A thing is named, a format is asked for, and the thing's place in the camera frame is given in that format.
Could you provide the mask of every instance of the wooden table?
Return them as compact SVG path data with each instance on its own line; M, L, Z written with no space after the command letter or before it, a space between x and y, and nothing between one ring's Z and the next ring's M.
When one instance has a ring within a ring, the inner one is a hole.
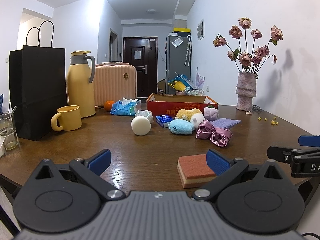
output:
M83 119L78 130L52 132L40 141L20 139L20 149L0 159L0 177L19 187L42 159L68 163L76 157L87 159L108 148L112 163L101 176L124 192L183 190L177 171L181 156L206 154L208 149L215 148L230 159L242 157L259 164L268 159L269 146L299 147L298 137L309 134L281 118L276 119L279 125L272 126L273 115L265 111L246 115L235 106L219 106L219 115L242 121L231 129L233 137L225 148L215 146L210 140L196 139L195 133L174 135L156 122L148 135L136 136L131 129L132 117L110 115L101 109L95 116ZM281 167L290 177L289 165L281 164ZM307 180L291 178L298 185Z

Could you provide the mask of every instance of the thermos lid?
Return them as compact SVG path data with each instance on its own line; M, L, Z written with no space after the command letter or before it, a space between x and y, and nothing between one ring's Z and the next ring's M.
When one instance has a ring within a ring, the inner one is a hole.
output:
M83 55L83 54L88 54L91 53L90 50L84 51L84 50L77 50L74 52L71 52L71 56L77 56L77 55Z

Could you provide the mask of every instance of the yellow thermos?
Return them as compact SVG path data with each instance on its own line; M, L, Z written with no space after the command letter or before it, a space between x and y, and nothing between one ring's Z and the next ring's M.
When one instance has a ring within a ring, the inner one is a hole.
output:
M67 91L69 105L80 106L81 118L94 115L93 78L96 71L94 56L87 56L91 51L75 51L71 53L71 64L67 74ZM91 59L92 70L88 65Z

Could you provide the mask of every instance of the dark brown door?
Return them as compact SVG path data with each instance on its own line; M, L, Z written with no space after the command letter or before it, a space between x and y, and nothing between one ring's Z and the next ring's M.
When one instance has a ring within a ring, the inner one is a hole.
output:
M137 69L137 97L157 93L158 37L124 38L123 62Z

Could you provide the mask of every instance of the pink suitcase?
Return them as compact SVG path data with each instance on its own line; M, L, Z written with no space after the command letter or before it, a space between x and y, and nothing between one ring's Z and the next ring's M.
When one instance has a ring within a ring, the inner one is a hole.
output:
M93 80L94 102L103 106L108 100L135 99L137 96L137 70L129 63L107 62L96 65Z

